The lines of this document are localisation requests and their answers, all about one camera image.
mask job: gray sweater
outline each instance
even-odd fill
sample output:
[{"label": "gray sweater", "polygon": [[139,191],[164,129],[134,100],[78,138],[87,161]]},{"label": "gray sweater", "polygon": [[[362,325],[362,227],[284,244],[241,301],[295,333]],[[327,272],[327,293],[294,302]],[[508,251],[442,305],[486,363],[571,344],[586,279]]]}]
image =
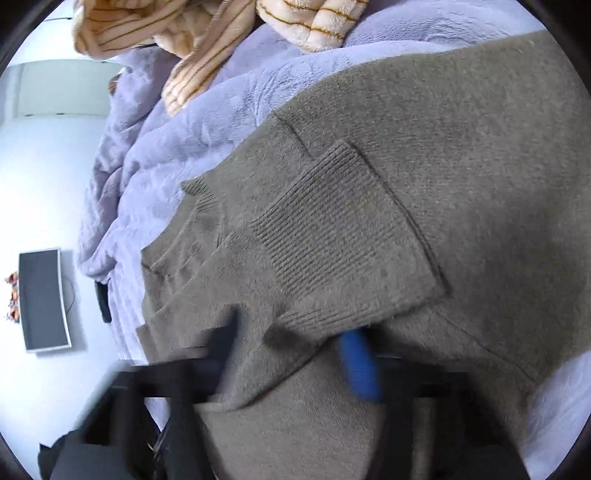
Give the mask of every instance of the gray sweater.
[{"label": "gray sweater", "polygon": [[591,100],[547,32],[336,74],[187,181],[143,252],[150,360],[248,317],[205,421],[236,479],[359,479],[379,407],[333,341],[470,371],[518,440],[591,345]]}]

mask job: monitor screen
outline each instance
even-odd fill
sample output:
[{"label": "monitor screen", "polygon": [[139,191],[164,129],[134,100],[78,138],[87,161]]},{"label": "monitor screen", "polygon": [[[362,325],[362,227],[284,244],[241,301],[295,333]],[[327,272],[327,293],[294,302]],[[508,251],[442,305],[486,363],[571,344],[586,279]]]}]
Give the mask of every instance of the monitor screen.
[{"label": "monitor screen", "polygon": [[58,249],[20,254],[18,292],[27,352],[70,347]]}]

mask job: striped towel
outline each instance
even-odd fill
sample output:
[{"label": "striped towel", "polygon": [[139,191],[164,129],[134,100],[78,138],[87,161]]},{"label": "striped towel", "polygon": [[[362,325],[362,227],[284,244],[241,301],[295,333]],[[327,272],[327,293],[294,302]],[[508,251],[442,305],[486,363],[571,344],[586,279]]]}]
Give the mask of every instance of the striped towel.
[{"label": "striped towel", "polygon": [[368,0],[256,0],[256,12],[305,51],[338,48]]},{"label": "striped towel", "polygon": [[211,84],[256,12],[306,51],[340,47],[366,0],[76,0],[74,48],[103,60],[156,43],[179,56],[162,97],[169,115]]}]

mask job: bed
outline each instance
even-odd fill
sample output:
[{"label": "bed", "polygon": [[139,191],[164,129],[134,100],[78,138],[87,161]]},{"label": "bed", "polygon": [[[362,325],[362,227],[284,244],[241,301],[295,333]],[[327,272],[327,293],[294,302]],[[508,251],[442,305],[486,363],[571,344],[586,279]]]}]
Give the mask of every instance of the bed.
[{"label": "bed", "polygon": [[[170,119],[160,91],[178,61],[158,47],[120,56],[79,238],[78,266],[108,285],[120,357],[144,363],[141,250],[167,226],[178,185],[218,165],[276,107],[312,83],[366,61],[434,53],[544,28],[516,0],[373,0],[343,48],[314,55],[263,25],[236,49],[210,89]],[[163,402],[150,404],[162,428]],[[540,392],[521,453],[533,480],[552,474],[591,412],[591,352],[565,365]]]}]

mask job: white floor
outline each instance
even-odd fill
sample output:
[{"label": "white floor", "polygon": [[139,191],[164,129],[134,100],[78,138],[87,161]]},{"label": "white floor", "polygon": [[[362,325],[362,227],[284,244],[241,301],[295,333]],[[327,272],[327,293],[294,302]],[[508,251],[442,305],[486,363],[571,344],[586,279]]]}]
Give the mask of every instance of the white floor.
[{"label": "white floor", "polygon": [[0,128],[0,277],[18,253],[62,249],[64,297],[73,349],[27,354],[18,325],[4,320],[9,290],[0,287],[0,432],[29,474],[39,479],[39,443],[75,427],[117,361],[93,282],[73,265],[83,194],[104,126],[102,118],[25,118]]}]

